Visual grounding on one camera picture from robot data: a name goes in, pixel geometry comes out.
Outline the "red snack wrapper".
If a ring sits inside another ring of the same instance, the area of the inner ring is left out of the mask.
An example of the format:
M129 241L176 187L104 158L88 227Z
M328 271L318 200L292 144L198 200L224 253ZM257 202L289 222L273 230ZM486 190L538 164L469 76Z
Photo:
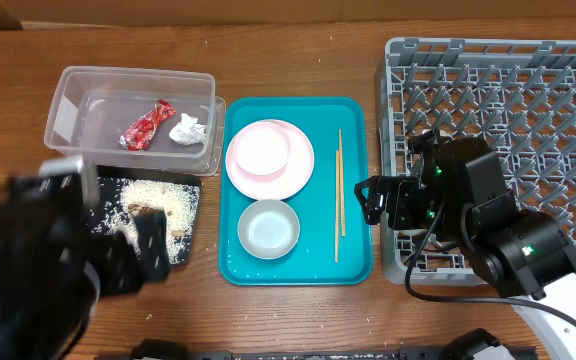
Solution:
M145 151L162 122L176 114L165 100L158 99L154 108L141 116L120 136L119 144L129 151Z

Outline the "white napkin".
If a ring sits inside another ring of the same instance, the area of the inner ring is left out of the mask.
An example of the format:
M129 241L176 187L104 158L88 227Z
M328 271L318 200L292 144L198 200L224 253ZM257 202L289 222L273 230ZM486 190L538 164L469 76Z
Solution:
M193 145L206 141L206 126L196 117L181 114L180 121L170 130L169 138L179 145Z

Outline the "grey bowl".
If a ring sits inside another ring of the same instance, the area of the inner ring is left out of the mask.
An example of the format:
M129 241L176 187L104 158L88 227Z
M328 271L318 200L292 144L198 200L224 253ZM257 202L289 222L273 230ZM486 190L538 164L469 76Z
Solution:
M253 257L275 260L297 244L300 222L296 212L280 200L259 200L239 218L237 234L242 247Z

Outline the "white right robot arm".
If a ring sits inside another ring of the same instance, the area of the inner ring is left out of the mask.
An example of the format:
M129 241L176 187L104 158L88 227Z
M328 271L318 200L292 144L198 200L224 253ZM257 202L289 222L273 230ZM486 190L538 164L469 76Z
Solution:
M404 275L413 297L437 303L509 305L553 359L576 359L576 246L547 213L520 209L497 153L477 137L438 132L409 139L422 169L372 176L354 187L364 220L396 231L421 230ZM494 297L420 293L412 273L431 236L458 248Z

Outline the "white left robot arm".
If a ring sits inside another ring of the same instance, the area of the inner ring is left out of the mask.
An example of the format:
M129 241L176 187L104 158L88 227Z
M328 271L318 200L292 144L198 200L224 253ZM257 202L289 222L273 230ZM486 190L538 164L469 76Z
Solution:
M165 280L166 216L135 219L137 243L93 234L97 185L78 173L13 178L0 202L0 359L61 359L83 337L98 301Z

